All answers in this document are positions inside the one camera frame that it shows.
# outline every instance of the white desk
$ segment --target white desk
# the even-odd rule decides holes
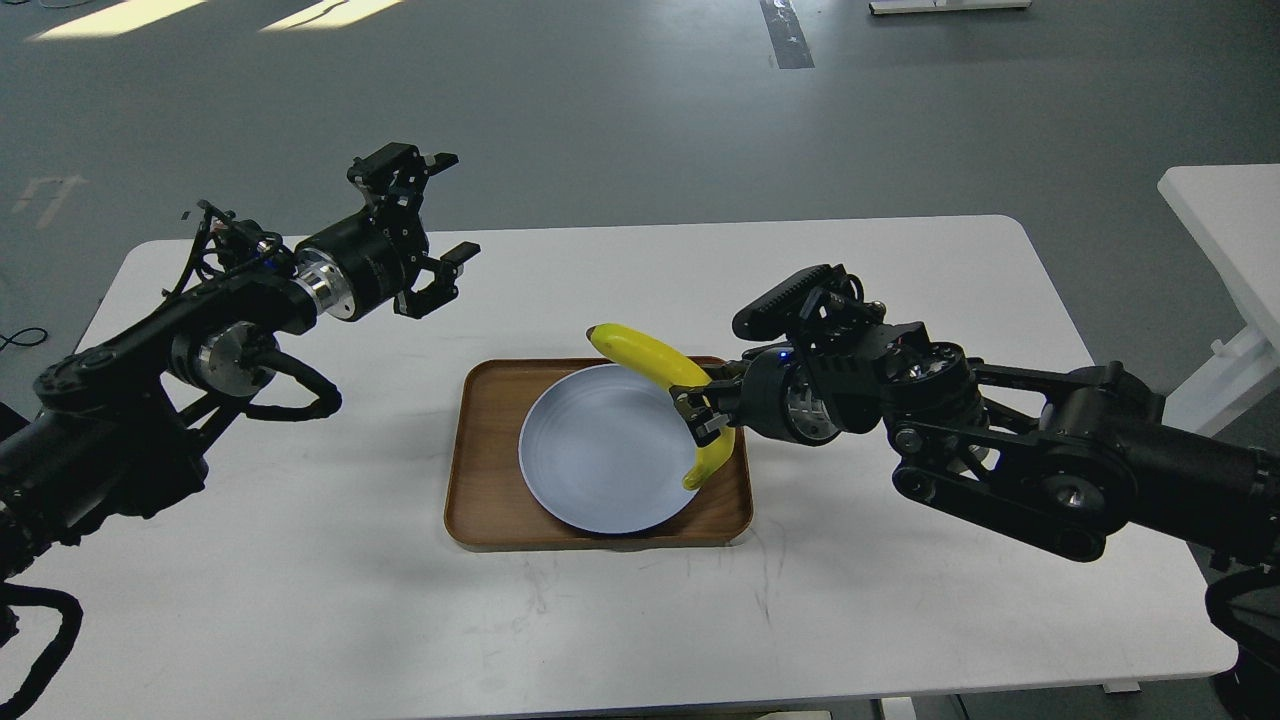
[[[332,419],[238,421],[209,488],[111,519],[23,579],[68,589],[81,641],[31,717],[435,717],[911,696],[1208,675],[1187,547],[1142,528],[1078,565],[900,497],[882,432],[749,436],[755,519],[723,548],[472,553],[442,524],[462,380],[490,357],[590,356],[621,322],[736,356],[733,313],[845,263],[892,322],[1002,364],[1089,357],[1000,217],[434,233],[484,251],[462,296],[283,337],[343,391]],[[129,255],[100,342],[172,282],[183,242]],[[279,382],[264,401],[298,402]],[[5,674],[47,635],[24,624]]]
[[[1280,387],[1280,165],[1172,168],[1158,187],[1247,323],[1165,406],[1165,423],[1212,436]]]

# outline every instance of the tray rim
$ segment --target tray rim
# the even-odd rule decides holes
[[[709,356],[709,355],[690,355],[689,356],[695,363],[723,363],[722,359]],[[453,510],[457,506],[456,487],[458,478],[458,464],[460,464],[460,450],[462,448],[462,436],[465,427],[465,414],[467,413],[466,398],[468,392],[471,392],[477,378],[495,368],[520,368],[529,366],[556,366],[556,365],[576,365],[573,370],[589,368],[593,365],[607,365],[612,361],[605,357],[492,357],[476,364],[471,370],[467,372],[466,379],[462,382],[462,397],[458,402],[458,423],[454,427],[453,436],[453,454],[449,460],[449,479],[445,488],[444,498],[444,529],[449,533],[461,547],[472,552],[511,552],[511,551],[544,551],[544,550],[641,550],[650,547],[722,547],[730,544],[733,539],[745,533],[751,523],[755,520],[755,497],[751,492],[751,469],[746,457],[746,434],[742,428],[735,428],[735,447],[733,455],[741,454],[742,462],[742,477],[739,480],[742,484],[742,489],[746,493],[746,509],[740,525],[735,525],[728,533],[716,532],[708,533],[707,530],[695,532],[692,534],[677,536],[677,534],[663,534],[657,537],[646,537],[655,528],[660,528],[663,524],[669,523],[671,519],[664,520],[644,530],[625,534],[604,534],[604,533],[591,533],[581,528],[563,523],[563,520],[556,519],[558,523],[563,523],[567,528],[572,528],[577,536],[571,537],[544,537],[544,538],[530,538],[529,542],[520,542],[518,544],[509,543],[494,543],[480,538],[474,538],[461,532],[453,521]],[[672,516],[677,518],[680,512]]]

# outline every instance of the white table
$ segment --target white table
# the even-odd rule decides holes
[[[1165,423],[1212,436],[1280,387],[1280,165],[1172,168],[1158,187],[1245,322],[1165,406]]]
[[[115,518],[23,575],[86,611],[31,717],[436,717],[768,706],[1202,676],[1235,646],[1184,543],[1130,527],[1078,565],[900,497],[883,433],[748,439],[755,519],[721,548],[474,553],[442,524],[462,380],[492,357],[591,356],[621,322],[736,356],[733,313],[845,263],[891,322],[1010,365],[1091,363],[1001,217],[434,233],[462,296],[412,322],[324,318],[287,350],[346,405],[238,421],[202,493]],[[125,260],[86,343],[141,318],[184,242]],[[278,382],[264,401],[300,402]],[[24,624],[5,678],[51,621]]]

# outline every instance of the table leg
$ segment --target table leg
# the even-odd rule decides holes
[[[1142,692],[1142,685],[1139,685],[1138,683],[1134,683],[1134,682],[1103,683],[1102,684],[1102,692],[1105,692],[1107,694],[1115,694],[1115,693],[1140,693]]]
[[[915,705],[909,697],[882,697],[872,702],[881,720],[915,720]]]
[[[1245,327],[1178,386],[1165,402],[1165,424],[1212,437],[1280,387],[1280,356],[1267,338]]]

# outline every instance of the yellow banana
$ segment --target yellow banana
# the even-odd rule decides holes
[[[704,386],[712,382],[705,370],[675,347],[626,325],[617,323],[595,325],[586,331],[586,340],[591,341],[591,346],[600,355],[640,373],[662,389],[669,389],[671,386]],[[694,452],[694,466],[685,474],[685,489],[703,487],[707,478],[719,470],[733,454],[736,434],[733,428],[722,428],[718,438]]]

